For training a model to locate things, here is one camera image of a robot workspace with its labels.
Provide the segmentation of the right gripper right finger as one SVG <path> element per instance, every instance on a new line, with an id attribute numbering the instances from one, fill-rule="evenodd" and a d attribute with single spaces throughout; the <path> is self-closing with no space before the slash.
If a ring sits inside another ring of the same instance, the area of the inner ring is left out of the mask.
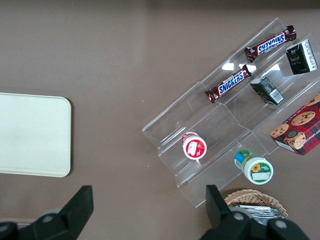
<path id="1" fill-rule="evenodd" d="M 212 229 L 202 240 L 308 240 L 293 221 L 274 218 L 267 225 L 258 223 L 243 212 L 231 211 L 216 185 L 206 186 L 206 212 Z"/>

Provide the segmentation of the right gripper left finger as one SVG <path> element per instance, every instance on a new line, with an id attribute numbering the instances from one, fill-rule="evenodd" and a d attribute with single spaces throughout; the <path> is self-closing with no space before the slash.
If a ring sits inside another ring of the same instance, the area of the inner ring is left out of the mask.
<path id="1" fill-rule="evenodd" d="M 47 213 L 21 229 L 13 221 L 0 223 L 2 240 L 76 240 L 94 211 L 93 189 L 82 186 L 57 213 Z"/>

